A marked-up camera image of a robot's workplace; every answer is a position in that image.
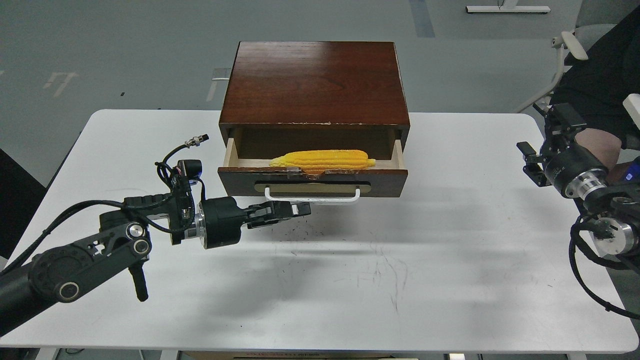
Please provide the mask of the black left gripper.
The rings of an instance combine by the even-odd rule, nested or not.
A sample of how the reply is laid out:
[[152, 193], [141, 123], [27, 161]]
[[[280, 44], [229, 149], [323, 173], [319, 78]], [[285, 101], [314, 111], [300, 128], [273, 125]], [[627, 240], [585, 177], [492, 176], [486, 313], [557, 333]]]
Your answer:
[[273, 201], [238, 207], [231, 196], [210, 198], [198, 204], [196, 234], [204, 249], [235, 245], [240, 241], [242, 225], [247, 229], [272, 226], [312, 213], [308, 202]]

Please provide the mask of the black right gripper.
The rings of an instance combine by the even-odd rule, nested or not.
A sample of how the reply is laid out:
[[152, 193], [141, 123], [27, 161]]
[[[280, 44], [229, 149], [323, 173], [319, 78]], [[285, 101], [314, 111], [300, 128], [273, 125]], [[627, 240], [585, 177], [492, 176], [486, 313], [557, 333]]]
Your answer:
[[540, 164], [543, 157], [526, 141], [516, 144], [525, 165], [522, 171], [538, 187], [551, 184], [563, 198], [586, 199], [599, 189], [604, 189], [608, 169], [580, 145], [572, 145], [578, 133], [586, 129], [582, 116], [569, 103], [546, 105], [533, 104], [544, 117], [544, 142], [541, 151], [562, 151], [548, 158], [544, 171]]

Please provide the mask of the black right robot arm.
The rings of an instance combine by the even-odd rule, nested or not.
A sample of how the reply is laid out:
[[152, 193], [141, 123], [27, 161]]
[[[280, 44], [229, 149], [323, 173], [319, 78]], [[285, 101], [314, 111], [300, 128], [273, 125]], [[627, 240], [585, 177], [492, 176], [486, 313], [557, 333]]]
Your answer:
[[617, 258], [616, 267], [639, 271], [639, 180], [609, 184], [608, 169], [575, 136], [586, 123], [570, 104], [534, 108], [544, 116], [544, 142], [535, 150], [517, 143], [523, 172], [538, 187], [554, 187], [566, 199], [579, 202], [586, 230], [596, 247]]

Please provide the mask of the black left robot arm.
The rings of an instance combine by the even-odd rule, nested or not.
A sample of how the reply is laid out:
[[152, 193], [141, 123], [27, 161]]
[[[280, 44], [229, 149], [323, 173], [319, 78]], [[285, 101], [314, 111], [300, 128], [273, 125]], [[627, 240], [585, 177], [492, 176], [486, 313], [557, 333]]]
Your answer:
[[[180, 150], [199, 146], [207, 134], [192, 137], [156, 162], [164, 194], [112, 200], [86, 200], [58, 215], [28, 248], [1, 271], [1, 334], [15, 330], [57, 303], [77, 301], [122, 271], [129, 271], [138, 301], [149, 298], [144, 263], [153, 249], [150, 228], [169, 234], [171, 243], [200, 239], [204, 249], [235, 245], [242, 227], [271, 226], [311, 214], [310, 203], [268, 200], [238, 207], [231, 196], [196, 203], [192, 186], [200, 183], [202, 163], [186, 159], [169, 166]], [[99, 216], [96, 234], [42, 253], [35, 250], [55, 228], [94, 206], [113, 207]]]

